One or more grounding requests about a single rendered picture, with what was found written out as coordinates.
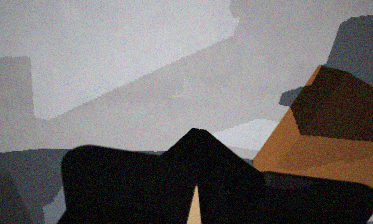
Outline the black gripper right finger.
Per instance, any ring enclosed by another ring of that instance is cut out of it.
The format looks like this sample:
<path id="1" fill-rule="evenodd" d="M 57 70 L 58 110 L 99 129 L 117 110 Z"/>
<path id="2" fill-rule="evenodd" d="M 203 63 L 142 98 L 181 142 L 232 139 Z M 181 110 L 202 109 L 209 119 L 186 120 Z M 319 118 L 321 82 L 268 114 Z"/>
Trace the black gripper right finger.
<path id="1" fill-rule="evenodd" d="M 210 134 L 201 134 L 197 179 L 201 224 L 265 224 L 276 209 L 361 217 L 373 215 L 366 184 L 260 172 Z"/>

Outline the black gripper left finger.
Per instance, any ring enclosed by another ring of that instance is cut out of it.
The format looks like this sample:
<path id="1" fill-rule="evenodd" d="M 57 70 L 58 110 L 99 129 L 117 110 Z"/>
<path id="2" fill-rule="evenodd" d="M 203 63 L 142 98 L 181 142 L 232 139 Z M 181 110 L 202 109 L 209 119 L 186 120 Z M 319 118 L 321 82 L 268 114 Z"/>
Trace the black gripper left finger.
<path id="1" fill-rule="evenodd" d="M 192 128 L 161 155 L 86 144 L 61 162 L 66 209 L 75 200 L 165 213 L 187 224 L 201 164 L 201 134 Z"/>

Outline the brown square block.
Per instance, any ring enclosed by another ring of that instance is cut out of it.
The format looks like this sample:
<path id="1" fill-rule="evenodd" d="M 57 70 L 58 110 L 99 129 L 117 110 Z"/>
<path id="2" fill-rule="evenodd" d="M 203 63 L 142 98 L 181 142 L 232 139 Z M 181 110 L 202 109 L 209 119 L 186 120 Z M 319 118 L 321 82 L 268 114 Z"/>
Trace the brown square block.
<path id="1" fill-rule="evenodd" d="M 373 188 L 373 87 L 319 65 L 252 163 Z"/>

